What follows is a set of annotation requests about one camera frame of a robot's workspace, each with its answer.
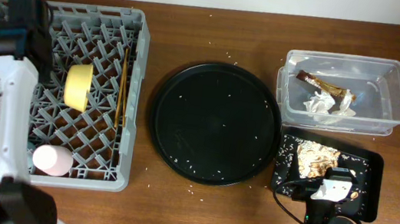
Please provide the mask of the brown coffee sachet wrapper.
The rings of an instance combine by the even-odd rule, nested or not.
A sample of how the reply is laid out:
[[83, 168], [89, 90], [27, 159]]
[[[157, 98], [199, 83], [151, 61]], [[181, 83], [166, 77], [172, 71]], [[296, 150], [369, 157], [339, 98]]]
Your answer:
[[327, 92], [333, 97], [344, 98], [348, 92], [345, 88], [340, 88], [332, 84], [329, 84], [321, 80], [320, 78], [317, 78], [317, 76], [305, 72], [304, 70], [300, 70], [299, 73], [296, 75], [296, 78], [299, 79], [300, 81], [305, 81], [306, 83], [316, 88], [319, 88], [322, 91]]

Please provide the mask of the yellow bowl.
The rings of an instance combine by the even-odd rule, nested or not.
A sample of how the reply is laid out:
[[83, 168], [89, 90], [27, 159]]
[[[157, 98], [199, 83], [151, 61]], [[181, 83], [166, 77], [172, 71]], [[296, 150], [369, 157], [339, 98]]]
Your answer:
[[63, 100], [68, 107], [84, 112], [88, 104], [94, 67], [92, 64], [74, 64], [67, 74]]

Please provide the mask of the pink plastic cup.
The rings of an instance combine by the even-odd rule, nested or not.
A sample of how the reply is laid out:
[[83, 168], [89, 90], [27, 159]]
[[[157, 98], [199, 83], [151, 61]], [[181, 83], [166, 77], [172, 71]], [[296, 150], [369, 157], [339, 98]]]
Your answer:
[[37, 147], [32, 154], [32, 159], [36, 168], [50, 176], [65, 175], [70, 171], [74, 162], [69, 149], [47, 144]]

